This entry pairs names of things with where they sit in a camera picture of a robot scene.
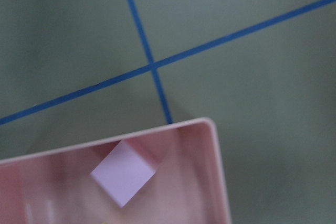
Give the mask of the pink plastic bin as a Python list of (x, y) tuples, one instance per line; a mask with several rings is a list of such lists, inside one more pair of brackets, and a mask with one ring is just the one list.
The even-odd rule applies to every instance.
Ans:
[(215, 123), (1, 160), (1, 223), (231, 223)]

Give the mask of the pink foam block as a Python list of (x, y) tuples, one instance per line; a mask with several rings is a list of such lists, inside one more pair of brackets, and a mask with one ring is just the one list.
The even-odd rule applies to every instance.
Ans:
[(154, 176), (159, 161), (144, 143), (121, 140), (90, 173), (120, 207)]

